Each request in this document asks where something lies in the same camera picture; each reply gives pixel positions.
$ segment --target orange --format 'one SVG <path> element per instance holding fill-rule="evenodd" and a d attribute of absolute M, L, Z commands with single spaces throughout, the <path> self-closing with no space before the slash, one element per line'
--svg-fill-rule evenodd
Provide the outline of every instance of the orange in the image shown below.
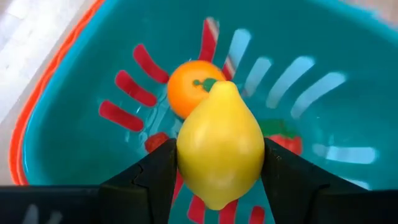
<path fill-rule="evenodd" d="M 205 98 L 212 84 L 225 80 L 223 72 L 210 62 L 194 60 L 180 65 L 167 84 L 171 109 L 185 119 Z"/>

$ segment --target teal plastic basket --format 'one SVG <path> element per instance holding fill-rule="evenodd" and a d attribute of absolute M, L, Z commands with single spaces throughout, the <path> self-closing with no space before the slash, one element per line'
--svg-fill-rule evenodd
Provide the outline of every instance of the teal plastic basket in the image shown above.
<path fill-rule="evenodd" d="M 30 117 L 29 183 L 99 184 L 142 159 L 149 136 L 176 138 L 182 120 L 165 83 L 198 58 L 208 17 L 220 32 L 215 54 L 201 56 L 223 68 L 229 55 L 259 121 L 283 120 L 300 134 L 302 157 L 344 179 L 398 189 L 398 35 L 368 13 L 321 0 L 107 0 Z M 260 182 L 226 209 L 205 210 L 183 185 L 170 223 L 274 222 Z"/>

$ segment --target toy fruit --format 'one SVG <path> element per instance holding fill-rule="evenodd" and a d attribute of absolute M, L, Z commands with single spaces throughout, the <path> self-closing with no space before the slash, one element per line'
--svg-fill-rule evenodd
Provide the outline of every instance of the toy fruit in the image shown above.
<path fill-rule="evenodd" d="M 288 127 L 283 119 L 258 121 L 264 137 L 267 137 L 296 155 L 303 153 L 302 140 L 295 129 Z"/>
<path fill-rule="evenodd" d="M 178 169 L 206 206 L 221 210 L 259 178 L 264 139 L 235 84 L 216 82 L 182 124 L 177 138 Z"/>
<path fill-rule="evenodd" d="M 167 83 L 170 107 L 185 119 L 208 96 L 217 80 L 225 80 L 220 69 L 210 62 L 195 60 L 179 66 Z"/>

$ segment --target white surface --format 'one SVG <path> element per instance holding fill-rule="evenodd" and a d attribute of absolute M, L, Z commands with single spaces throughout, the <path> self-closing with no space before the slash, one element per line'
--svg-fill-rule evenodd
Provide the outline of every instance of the white surface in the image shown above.
<path fill-rule="evenodd" d="M 95 0 L 0 0 L 0 185 L 18 114 L 60 44 Z"/>
<path fill-rule="evenodd" d="M 0 14 L 0 122 L 85 1 L 13 0 Z"/>

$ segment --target orange basket rim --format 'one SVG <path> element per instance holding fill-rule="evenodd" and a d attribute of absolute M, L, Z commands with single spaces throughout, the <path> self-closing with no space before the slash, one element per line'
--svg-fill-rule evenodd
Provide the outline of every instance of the orange basket rim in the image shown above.
<path fill-rule="evenodd" d="M 47 84 L 49 83 L 53 74 L 63 60 L 64 56 L 73 46 L 82 30 L 91 21 L 91 18 L 93 18 L 97 10 L 103 5 L 104 2 L 105 0 L 96 0 L 85 12 L 84 16 L 79 20 L 78 24 L 69 33 L 57 53 L 54 55 L 53 59 L 51 59 L 44 73 L 41 74 L 35 88 L 29 95 L 28 100 L 26 101 L 21 113 L 17 118 L 16 125 L 11 136 L 8 155 L 8 164 L 11 173 L 11 179 L 16 185 L 29 184 L 22 165 L 22 146 L 30 116 L 34 108 L 36 107 L 37 102 L 40 100 Z"/>

